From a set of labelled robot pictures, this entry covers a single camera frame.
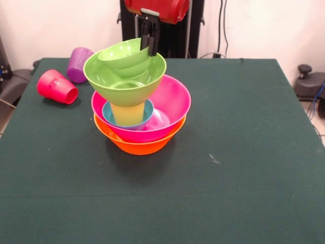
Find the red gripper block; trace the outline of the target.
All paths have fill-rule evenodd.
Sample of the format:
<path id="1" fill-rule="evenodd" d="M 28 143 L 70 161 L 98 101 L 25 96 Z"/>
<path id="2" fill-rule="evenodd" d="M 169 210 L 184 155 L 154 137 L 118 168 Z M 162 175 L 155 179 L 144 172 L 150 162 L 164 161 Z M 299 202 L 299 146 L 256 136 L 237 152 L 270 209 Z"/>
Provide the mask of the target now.
<path id="1" fill-rule="evenodd" d="M 189 0 L 125 0 L 124 2 L 129 12 L 143 16 L 141 50 L 148 47 L 150 56 L 156 56 L 158 51 L 160 21 L 176 24 L 183 20 L 190 3 Z"/>

